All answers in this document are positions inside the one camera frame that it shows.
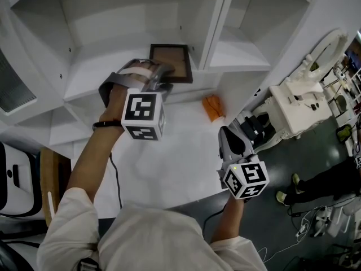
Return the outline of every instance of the white table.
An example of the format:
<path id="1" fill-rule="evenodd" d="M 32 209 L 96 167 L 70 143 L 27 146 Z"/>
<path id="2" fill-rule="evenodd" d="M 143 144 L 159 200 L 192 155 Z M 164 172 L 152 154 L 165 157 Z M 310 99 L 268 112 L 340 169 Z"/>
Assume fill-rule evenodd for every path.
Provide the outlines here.
<path id="1" fill-rule="evenodd" d="M 218 131 L 223 120 L 211 123 L 201 102 L 165 105 L 166 125 L 161 142 L 133 141 L 124 133 L 113 148 L 123 205 L 170 208 L 222 191 Z M 78 157 L 86 141 L 75 146 Z M 77 159 L 72 160 L 72 167 Z M 99 218 L 119 213 L 115 170 L 108 162 L 95 196 Z"/>

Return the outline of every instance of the hand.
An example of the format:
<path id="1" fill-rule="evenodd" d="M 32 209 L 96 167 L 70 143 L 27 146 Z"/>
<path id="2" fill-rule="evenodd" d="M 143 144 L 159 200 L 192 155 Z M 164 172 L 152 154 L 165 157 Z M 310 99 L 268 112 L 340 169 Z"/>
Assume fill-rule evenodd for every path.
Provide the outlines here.
<path id="1" fill-rule="evenodd" d="M 150 63 L 134 63 L 130 67 L 143 67 L 151 70 L 152 72 L 157 68 L 155 65 L 151 65 Z M 129 75 L 131 78 L 139 80 L 145 84 L 149 83 L 149 81 L 144 78 L 144 76 L 131 74 Z M 121 120 L 123 109 L 125 107 L 125 99 L 127 95 L 127 88 L 122 85 L 114 84 L 111 94 L 109 96 L 109 105 L 104 113 L 100 116 L 99 121 L 113 121 L 113 120 Z"/>

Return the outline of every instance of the wooden frame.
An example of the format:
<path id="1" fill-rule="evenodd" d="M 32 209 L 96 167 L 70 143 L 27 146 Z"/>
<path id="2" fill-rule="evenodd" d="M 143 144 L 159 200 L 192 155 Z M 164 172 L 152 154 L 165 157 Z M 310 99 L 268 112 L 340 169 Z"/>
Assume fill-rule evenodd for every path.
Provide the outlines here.
<path id="1" fill-rule="evenodd" d="M 183 49 L 183 61 L 186 76 L 165 76 L 161 79 L 160 82 L 162 83 L 172 83 L 172 84 L 191 84 L 193 83 L 193 75 L 192 75 L 192 68 L 190 63 L 190 57 L 188 54 L 188 46 L 184 44 L 151 44 L 151 50 L 149 53 L 150 59 L 156 59 L 163 62 L 161 59 L 157 59 L 154 54 L 156 48 L 181 48 Z"/>

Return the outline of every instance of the vent grille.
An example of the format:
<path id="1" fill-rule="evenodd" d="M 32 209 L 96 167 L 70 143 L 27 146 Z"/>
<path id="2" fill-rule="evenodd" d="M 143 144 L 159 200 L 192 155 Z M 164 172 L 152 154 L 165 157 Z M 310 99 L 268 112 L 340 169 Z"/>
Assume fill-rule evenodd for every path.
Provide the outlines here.
<path id="1" fill-rule="evenodd" d="M 36 96 L 21 81 L 0 49 L 0 107 L 10 112 Z"/>

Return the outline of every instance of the sneaker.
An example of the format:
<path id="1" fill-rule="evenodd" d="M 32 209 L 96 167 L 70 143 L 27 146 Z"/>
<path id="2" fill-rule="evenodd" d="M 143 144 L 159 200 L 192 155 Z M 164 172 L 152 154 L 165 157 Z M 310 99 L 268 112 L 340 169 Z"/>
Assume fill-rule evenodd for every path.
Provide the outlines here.
<path id="1" fill-rule="evenodd" d="M 284 204 L 284 199 L 286 198 L 286 196 L 287 196 L 287 194 L 278 191 L 277 194 L 276 194 L 276 200 L 277 200 L 279 203 L 285 205 L 285 204 Z"/>
<path id="2" fill-rule="evenodd" d="M 304 193 L 305 191 L 301 191 L 301 190 L 299 190 L 298 189 L 298 183 L 300 182 L 300 177 L 298 176 L 298 174 L 296 174 L 296 173 L 294 173 L 293 175 L 292 175 L 292 182 L 294 183 L 294 188 L 295 188 L 295 190 L 296 190 L 296 194 L 302 194 L 302 193 Z"/>

